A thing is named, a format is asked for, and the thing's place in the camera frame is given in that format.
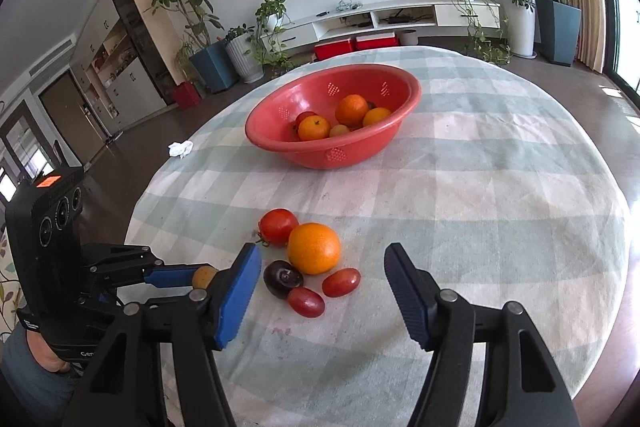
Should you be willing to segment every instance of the person's hand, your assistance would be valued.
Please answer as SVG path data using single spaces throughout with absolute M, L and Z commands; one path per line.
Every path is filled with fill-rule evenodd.
M 51 350 L 42 335 L 36 331 L 27 330 L 27 344 L 36 362 L 50 373 L 66 373 L 71 369 L 71 365 Z

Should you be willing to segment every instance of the white tv stand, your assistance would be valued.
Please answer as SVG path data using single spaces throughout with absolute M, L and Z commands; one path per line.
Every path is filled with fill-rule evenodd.
M 500 28 L 498 4 L 473 2 L 478 23 L 484 28 Z M 409 15 L 412 22 L 389 23 L 388 18 L 396 15 Z M 308 46 L 318 42 L 330 42 L 361 34 L 375 34 L 394 30 L 423 28 L 442 28 L 442 31 L 429 32 L 432 35 L 451 35 L 452 28 L 457 34 L 466 34 L 469 15 L 462 6 L 452 0 L 396 0 L 365 4 L 355 10 L 330 12 L 321 17 L 311 16 L 283 25 L 286 30 L 280 34 L 280 42 L 286 44 L 286 50 Z

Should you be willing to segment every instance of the white tissue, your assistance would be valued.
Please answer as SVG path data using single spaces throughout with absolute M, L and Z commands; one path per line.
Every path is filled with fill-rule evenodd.
M 169 146 L 169 156 L 180 156 L 180 158 L 184 158 L 191 152 L 191 149 L 193 149 L 193 142 L 190 140 L 182 143 L 173 142 Z

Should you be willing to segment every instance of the checkered tablecloth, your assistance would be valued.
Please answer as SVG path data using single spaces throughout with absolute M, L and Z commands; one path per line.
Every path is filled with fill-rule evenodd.
M 303 74 L 342 64 L 397 66 L 422 99 L 396 138 L 351 168 L 300 168 L 244 136 L 249 111 Z M 167 263 L 228 266 L 260 216 L 286 207 L 340 235 L 356 292 L 304 319 L 258 281 L 238 337 L 216 362 L 238 425 L 405 426 L 430 355 L 409 339 L 383 270 L 399 241 L 417 267 L 469 302 L 522 302 L 575 395 L 620 305 L 626 202 L 585 131 L 551 96 L 496 66 L 428 47 L 359 52 L 298 68 L 205 124 L 170 158 L 134 210 L 127 242 Z M 262 251 L 266 265 L 283 249 Z M 319 290 L 322 277 L 307 278 Z M 158 291 L 121 290 L 144 300 Z M 164 351 L 166 394 L 178 403 Z M 474 352 L 463 426 L 473 425 L 483 350 Z

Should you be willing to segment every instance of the red plastic colander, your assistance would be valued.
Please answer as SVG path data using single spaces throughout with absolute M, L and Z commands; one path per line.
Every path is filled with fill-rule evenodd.
M 311 73 L 282 86 L 251 111 L 244 126 L 251 143 L 311 169 L 354 165 L 382 151 L 420 101 L 422 89 L 412 75 L 382 64 L 351 64 Z M 296 117 L 313 111 L 337 124 L 335 108 L 348 94 L 359 94 L 392 113 L 377 124 L 343 136 L 301 141 Z

